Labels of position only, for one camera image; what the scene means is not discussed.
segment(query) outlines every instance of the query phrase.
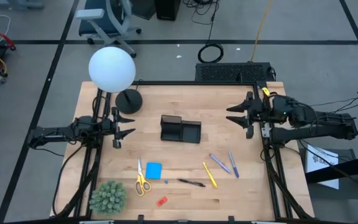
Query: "blue pen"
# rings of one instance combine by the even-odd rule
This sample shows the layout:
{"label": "blue pen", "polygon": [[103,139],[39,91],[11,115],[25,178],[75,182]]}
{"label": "blue pen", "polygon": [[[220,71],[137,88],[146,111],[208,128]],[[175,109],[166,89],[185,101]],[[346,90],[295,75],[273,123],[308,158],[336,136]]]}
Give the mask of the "blue pen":
{"label": "blue pen", "polygon": [[239,178],[240,175],[239,175],[239,172],[237,171],[237,167],[236,167],[236,164],[234,163],[234,159],[231,155],[231,152],[229,152],[229,157],[230,157],[230,160],[231,160],[231,164],[233,165],[233,170],[234,170],[234,173],[236,174],[236,177]]}
{"label": "blue pen", "polygon": [[221,161],[219,161],[218,158],[216,158],[214,155],[212,155],[211,153],[209,153],[209,156],[215,161],[217,162],[219,165],[221,165],[221,167],[226,170],[226,172],[228,172],[230,174],[230,169],[227,168]]}

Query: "blue block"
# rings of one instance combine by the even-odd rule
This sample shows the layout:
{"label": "blue block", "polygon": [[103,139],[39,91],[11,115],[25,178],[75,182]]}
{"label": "blue block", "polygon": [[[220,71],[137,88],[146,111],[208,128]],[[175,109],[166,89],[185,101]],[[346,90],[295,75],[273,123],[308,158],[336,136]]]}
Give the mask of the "blue block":
{"label": "blue block", "polygon": [[147,179],[161,179],[162,165],[158,162],[148,162],[146,165],[146,178]]}

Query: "lamp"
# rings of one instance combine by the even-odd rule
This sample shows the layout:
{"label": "lamp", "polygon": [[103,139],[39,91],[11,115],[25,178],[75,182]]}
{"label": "lamp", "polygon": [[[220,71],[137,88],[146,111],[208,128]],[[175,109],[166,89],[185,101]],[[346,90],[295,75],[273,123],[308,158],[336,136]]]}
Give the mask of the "lamp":
{"label": "lamp", "polygon": [[89,75],[98,88],[118,93],[116,106],[124,114],[140,110],[143,99],[137,90],[127,89],[135,79],[135,63],[131,56],[117,47],[104,47],[89,61]]}

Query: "wooden table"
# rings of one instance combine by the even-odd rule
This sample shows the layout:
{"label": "wooden table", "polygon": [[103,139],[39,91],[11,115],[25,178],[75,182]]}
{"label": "wooden table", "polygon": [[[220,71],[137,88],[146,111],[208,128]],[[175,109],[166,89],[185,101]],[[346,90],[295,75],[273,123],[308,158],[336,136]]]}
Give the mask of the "wooden table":
{"label": "wooden table", "polygon": [[[268,88],[285,94],[283,83],[268,83]],[[266,166],[259,156],[263,149],[259,126],[255,124],[254,137],[246,139],[246,131],[225,118],[241,116],[227,112],[226,108],[241,103],[247,91],[252,91],[251,86],[141,85],[138,90],[143,97],[142,108],[132,115],[122,114],[125,118],[135,119],[135,122],[120,124],[121,129],[136,128],[136,131],[122,141],[122,149],[112,147],[112,136],[104,138],[97,184],[99,186],[108,180],[124,183],[127,206],[120,215],[103,217],[93,213],[92,219],[136,220],[138,215],[144,215],[145,220],[227,220],[233,215],[238,221],[274,220]],[[75,117],[92,114],[91,104],[96,92],[92,82],[82,84]],[[200,144],[161,141],[162,114],[201,121]],[[298,150],[295,141],[287,146]],[[65,158],[77,147],[68,145]],[[225,172],[208,156],[213,153],[231,169],[228,151],[232,152],[236,162],[239,179]],[[62,210],[78,188],[84,155],[85,149],[82,149],[63,171],[56,200],[57,211]],[[153,189],[143,197],[137,196],[134,190],[138,155],[142,158],[144,174],[147,162],[159,162],[163,168],[160,180],[148,180]],[[214,176],[217,189],[212,188],[203,161]],[[313,216],[299,155],[282,149],[282,161],[289,191]],[[184,184],[176,178],[202,182],[206,187]],[[277,190],[277,194],[281,216],[284,217],[281,191]],[[168,198],[168,202],[158,207],[157,201],[163,196]],[[83,215],[87,201],[86,192],[81,209]]]}

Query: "small red object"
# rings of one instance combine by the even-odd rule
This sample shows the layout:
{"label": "small red object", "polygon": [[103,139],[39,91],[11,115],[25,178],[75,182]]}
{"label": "small red object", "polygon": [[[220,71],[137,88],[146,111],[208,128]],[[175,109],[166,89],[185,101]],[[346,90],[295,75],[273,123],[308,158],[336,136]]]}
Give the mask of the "small red object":
{"label": "small red object", "polygon": [[159,207],[161,207],[161,205],[163,205],[165,202],[167,202],[167,197],[166,196],[164,196],[164,197],[162,197],[158,202],[157,202],[157,205],[159,206]]}

